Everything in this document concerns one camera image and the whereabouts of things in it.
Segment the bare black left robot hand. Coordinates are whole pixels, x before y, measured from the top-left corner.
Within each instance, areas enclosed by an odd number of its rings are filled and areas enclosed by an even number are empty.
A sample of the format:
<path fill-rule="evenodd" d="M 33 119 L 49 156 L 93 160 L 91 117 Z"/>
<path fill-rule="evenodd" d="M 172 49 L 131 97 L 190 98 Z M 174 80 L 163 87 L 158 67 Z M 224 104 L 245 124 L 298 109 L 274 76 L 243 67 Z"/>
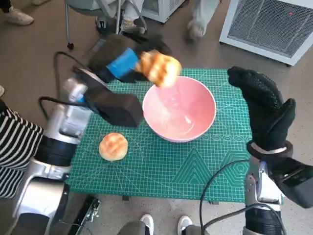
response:
<path fill-rule="evenodd" d="M 144 75 L 135 71 L 135 65 L 142 52 L 154 49 L 165 55 L 173 54 L 159 34 L 149 37 L 132 33 L 125 36 L 111 34 L 91 56 L 88 67 L 105 83 L 115 79 L 123 83 L 147 81 Z"/>

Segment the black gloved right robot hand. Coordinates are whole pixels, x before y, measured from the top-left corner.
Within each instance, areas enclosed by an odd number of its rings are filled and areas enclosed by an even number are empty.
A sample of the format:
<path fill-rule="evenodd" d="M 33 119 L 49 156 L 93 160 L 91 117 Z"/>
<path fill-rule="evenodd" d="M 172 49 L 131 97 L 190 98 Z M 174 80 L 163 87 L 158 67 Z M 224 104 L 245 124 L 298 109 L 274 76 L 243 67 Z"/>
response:
<path fill-rule="evenodd" d="M 241 90 L 247 103 L 252 142 L 265 151 L 285 147 L 295 119 L 295 99 L 284 101 L 276 83 L 262 73 L 232 67 L 227 74 L 229 84 Z"/>

